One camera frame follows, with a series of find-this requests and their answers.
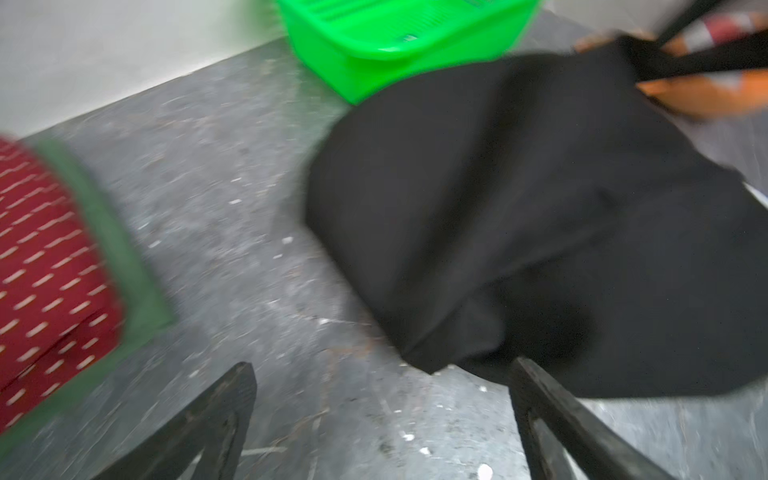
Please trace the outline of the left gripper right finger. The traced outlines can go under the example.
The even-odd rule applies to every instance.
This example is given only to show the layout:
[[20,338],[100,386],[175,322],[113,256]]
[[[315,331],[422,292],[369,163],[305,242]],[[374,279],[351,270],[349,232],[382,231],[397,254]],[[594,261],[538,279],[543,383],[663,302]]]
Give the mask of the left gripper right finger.
[[509,395],[533,479],[573,479],[574,460],[590,479],[670,479],[535,362],[511,365]]

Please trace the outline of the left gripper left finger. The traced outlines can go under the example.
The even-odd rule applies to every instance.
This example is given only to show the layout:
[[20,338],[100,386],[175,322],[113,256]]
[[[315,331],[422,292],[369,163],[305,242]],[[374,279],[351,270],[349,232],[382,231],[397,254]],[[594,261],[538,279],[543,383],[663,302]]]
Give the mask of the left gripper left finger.
[[254,369],[240,362],[98,479],[194,479],[235,476],[257,396]]

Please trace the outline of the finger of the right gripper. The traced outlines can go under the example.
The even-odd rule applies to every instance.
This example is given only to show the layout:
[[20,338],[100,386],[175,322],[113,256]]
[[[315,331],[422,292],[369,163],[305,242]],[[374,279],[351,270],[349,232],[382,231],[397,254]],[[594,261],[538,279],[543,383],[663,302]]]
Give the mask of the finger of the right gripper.
[[630,36],[623,37],[623,49],[640,81],[767,68],[766,30],[682,56]]
[[700,17],[725,4],[726,0],[694,0],[666,21],[654,40],[655,45],[665,45],[684,28]]

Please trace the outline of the green skirt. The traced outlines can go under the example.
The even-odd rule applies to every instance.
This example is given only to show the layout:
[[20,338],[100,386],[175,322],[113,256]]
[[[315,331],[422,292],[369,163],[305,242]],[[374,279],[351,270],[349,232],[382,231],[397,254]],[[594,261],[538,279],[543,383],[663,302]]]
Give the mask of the green skirt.
[[103,255],[126,307],[120,344],[105,358],[61,386],[26,417],[1,435],[1,457],[19,452],[23,441],[36,435],[54,417],[77,405],[114,371],[121,361],[173,324],[173,311],[158,282],[145,265],[132,238],[107,196],[67,146],[53,139],[38,140],[32,150],[41,163],[74,196],[85,224]]

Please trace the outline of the red polka dot skirt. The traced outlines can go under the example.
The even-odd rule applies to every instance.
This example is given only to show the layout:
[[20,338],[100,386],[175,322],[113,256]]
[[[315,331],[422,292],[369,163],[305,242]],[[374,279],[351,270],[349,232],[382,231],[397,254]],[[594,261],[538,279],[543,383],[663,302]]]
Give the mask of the red polka dot skirt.
[[1,429],[116,348],[123,315],[67,189],[1,141]]

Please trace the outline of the black skirt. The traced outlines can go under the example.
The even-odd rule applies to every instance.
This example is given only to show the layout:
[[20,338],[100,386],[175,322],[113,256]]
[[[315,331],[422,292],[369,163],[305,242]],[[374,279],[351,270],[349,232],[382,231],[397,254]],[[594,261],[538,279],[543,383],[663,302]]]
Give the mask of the black skirt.
[[636,88],[623,37],[414,76],[311,161],[305,219],[401,358],[587,398],[767,374],[767,209]]

